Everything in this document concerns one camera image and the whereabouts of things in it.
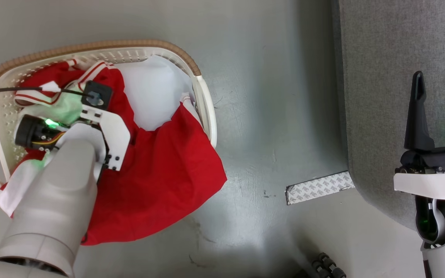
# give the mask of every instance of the red cloth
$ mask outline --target red cloth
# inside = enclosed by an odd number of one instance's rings
[[[58,63],[36,72],[20,86],[56,81],[65,86],[85,72]],[[122,117],[131,142],[120,172],[104,170],[83,245],[134,241],[178,222],[221,189],[226,174],[200,123],[180,105],[171,121],[153,132],[134,122],[118,69],[106,64],[96,77],[113,88],[108,111]],[[31,150],[24,160],[35,158]]]

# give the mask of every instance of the white cloth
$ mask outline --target white cloth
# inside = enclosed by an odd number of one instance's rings
[[[142,62],[116,67],[123,75],[134,121],[147,131],[156,130],[171,119],[183,93],[188,93],[192,102],[195,100],[190,77],[165,58],[153,55]]]
[[[22,162],[11,175],[5,190],[0,190],[0,208],[9,217],[15,211],[34,178],[44,168],[44,160],[32,159]]]
[[[200,122],[200,117],[198,116],[198,113],[193,106],[192,99],[189,95],[189,93],[182,93],[182,98],[180,99],[180,102],[183,103],[183,106],[192,114],[192,116],[202,125]]]

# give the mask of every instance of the black wheel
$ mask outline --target black wheel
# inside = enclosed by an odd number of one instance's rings
[[[321,262],[319,262],[319,261],[313,261],[313,262],[312,262],[312,267],[313,267],[317,272],[319,272],[321,269],[324,268],[323,264],[322,264]]]
[[[329,258],[329,255],[327,255],[326,253],[320,253],[319,255],[318,255],[318,260],[319,261],[323,261],[325,258]]]
[[[320,278],[334,278],[334,276],[332,276],[332,273],[330,273],[330,271],[328,271],[327,269],[323,268],[318,272],[318,276]]]
[[[345,274],[345,272],[344,272],[342,269],[340,269],[340,268],[335,268],[335,269],[332,271],[332,276],[333,276],[334,278],[346,278],[346,274]]]
[[[331,266],[336,266],[336,263],[330,258],[324,258],[322,264],[327,269],[330,269]]]

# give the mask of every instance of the black cable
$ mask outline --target black cable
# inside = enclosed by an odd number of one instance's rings
[[[16,90],[42,90],[42,87],[10,87],[10,88],[0,88],[0,93],[2,92],[12,92]],[[62,89],[63,93],[72,93],[74,95],[86,95],[84,93],[76,92],[74,90]]]

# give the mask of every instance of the green led light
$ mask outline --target green led light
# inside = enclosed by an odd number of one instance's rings
[[[46,119],[46,120],[45,120],[45,123],[46,123],[46,125],[48,125],[48,127],[50,127],[50,128],[56,128],[56,127],[59,127],[59,123],[57,123],[57,122],[55,122],[55,121],[53,121],[53,120],[51,120],[51,119]]]

